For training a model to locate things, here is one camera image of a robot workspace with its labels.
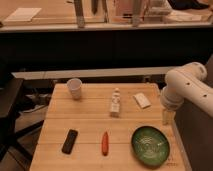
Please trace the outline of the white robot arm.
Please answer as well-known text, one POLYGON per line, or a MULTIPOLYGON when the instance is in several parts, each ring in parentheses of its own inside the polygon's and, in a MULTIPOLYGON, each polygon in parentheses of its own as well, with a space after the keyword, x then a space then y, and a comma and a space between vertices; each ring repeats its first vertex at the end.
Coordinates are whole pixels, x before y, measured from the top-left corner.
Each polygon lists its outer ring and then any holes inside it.
POLYGON ((206 67, 199 62, 191 62, 169 70, 165 75, 166 86, 160 92, 160 102, 164 106, 163 124, 174 119, 175 112, 187 99, 213 118, 213 88, 204 83, 206 67))

